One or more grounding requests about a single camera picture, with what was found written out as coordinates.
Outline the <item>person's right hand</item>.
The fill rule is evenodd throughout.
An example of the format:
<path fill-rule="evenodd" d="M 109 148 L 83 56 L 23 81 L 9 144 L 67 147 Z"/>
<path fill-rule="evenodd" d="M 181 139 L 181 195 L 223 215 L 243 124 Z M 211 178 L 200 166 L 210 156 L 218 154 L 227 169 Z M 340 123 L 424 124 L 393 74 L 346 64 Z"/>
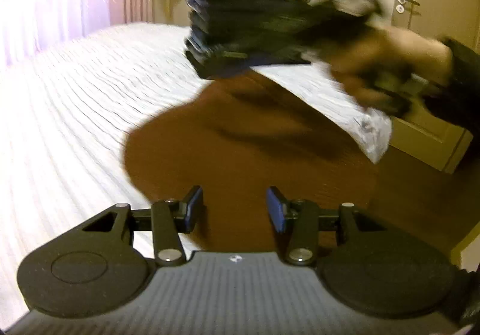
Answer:
<path fill-rule="evenodd" d="M 387 96 L 371 89 L 363 76 L 383 70 L 397 72 L 408 68 L 413 74 L 445 87 L 452 73 L 451 50 L 442 42 L 393 26 L 369 29 L 354 41 L 325 54 L 331 75 L 344 91 L 363 108 L 378 108 Z"/>

